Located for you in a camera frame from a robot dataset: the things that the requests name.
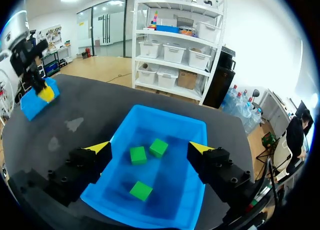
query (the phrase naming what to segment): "glass door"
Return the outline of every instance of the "glass door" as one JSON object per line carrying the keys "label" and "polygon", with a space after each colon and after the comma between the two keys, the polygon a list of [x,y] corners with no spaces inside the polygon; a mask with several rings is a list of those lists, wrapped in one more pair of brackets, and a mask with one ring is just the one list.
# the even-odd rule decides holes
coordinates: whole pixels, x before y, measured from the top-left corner
{"label": "glass door", "polygon": [[91,39],[91,8],[79,12],[76,15],[76,25],[78,53],[83,53],[86,48],[90,48],[90,53],[93,54]]}
{"label": "glass door", "polygon": [[126,0],[112,0],[92,8],[96,56],[124,56],[125,2]]}

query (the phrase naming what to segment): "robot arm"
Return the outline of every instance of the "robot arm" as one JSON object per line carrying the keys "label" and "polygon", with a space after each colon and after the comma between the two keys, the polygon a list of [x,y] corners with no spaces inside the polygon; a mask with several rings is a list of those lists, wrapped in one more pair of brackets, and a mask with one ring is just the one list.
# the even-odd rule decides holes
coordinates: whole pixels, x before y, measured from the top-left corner
{"label": "robot arm", "polygon": [[[47,40],[33,45],[32,42],[27,41],[29,33],[29,25],[27,21],[27,11],[21,10],[16,12],[6,23],[1,33],[1,48],[3,52],[10,52],[10,63],[14,69],[15,74],[21,78],[24,76],[25,80],[34,88],[38,97],[46,102],[52,99],[52,89],[46,85],[38,73],[38,66],[35,63],[35,58],[42,57],[42,52],[48,47]],[[6,74],[9,81],[12,80],[9,74]]]}

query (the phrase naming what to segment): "person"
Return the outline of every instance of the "person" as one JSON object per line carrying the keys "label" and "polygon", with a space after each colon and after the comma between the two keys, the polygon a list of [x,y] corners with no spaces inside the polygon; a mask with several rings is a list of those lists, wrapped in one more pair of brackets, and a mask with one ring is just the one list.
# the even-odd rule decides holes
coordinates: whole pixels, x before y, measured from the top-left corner
{"label": "person", "polygon": [[290,163],[286,167],[286,172],[289,174],[295,171],[295,164],[299,159],[304,160],[307,155],[303,148],[304,129],[308,126],[311,119],[310,111],[305,109],[301,118],[293,117],[286,129],[286,144],[292,152]]}

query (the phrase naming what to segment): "ceiling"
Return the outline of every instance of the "ceiling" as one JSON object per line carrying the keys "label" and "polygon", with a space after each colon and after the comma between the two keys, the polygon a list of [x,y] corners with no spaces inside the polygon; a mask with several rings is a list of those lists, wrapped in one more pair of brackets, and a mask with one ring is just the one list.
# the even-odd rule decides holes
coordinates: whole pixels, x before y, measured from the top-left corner
{"label": "ceiling", "polygon": [[75,11],[81,6],[94,0],[79,0],[76,2],[61,2],[61,0],[26,0],[26,10],[28,19],[33,19],[39,15],[50,14],[58,11],[74,9]]}

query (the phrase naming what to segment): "fire extinguisher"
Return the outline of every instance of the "fire extinguisher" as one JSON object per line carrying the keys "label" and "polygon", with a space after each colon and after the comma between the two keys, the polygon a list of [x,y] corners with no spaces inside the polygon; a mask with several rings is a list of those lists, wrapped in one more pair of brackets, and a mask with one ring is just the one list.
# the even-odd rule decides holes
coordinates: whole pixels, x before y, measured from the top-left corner
{"label": "fire extinguisher", "polygon": [[86,51],[86,53],[88,54],[88,58],[90,58],[90,57],[91,57],[90,48],[86,47],[86,48],[85,48],[85,51]]}

